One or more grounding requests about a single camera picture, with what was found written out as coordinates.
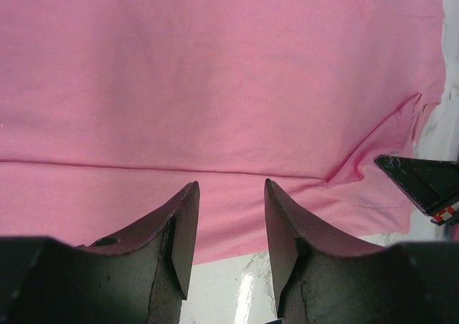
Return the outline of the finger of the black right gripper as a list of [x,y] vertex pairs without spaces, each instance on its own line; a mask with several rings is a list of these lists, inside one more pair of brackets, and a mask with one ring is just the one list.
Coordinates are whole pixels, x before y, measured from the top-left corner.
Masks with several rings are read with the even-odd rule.
[[458,223],[458,162],[380,155],[375,164],[437,225]]

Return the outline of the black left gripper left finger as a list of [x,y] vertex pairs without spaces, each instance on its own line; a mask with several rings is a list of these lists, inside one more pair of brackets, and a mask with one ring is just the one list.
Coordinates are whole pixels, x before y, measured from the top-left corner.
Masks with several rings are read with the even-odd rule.
[[187,298],[199,184],[89,246],[1,238],[3,323],[177,323]]

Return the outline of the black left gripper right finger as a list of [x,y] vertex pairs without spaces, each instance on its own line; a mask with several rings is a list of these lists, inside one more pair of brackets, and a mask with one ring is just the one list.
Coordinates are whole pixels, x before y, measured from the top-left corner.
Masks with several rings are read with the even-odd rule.
[[265,182],[277,317],[283,323],[456,323],[458,244],[353,237]]

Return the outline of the pink t shirt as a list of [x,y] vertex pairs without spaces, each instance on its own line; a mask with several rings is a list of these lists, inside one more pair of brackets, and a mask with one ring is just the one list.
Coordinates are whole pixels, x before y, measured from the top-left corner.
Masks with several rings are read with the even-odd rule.
[[263,189],[354,236],[412,205],[442,0],[1,0],[1,233],[91,243],[201,189],[197,263],[266,248]]

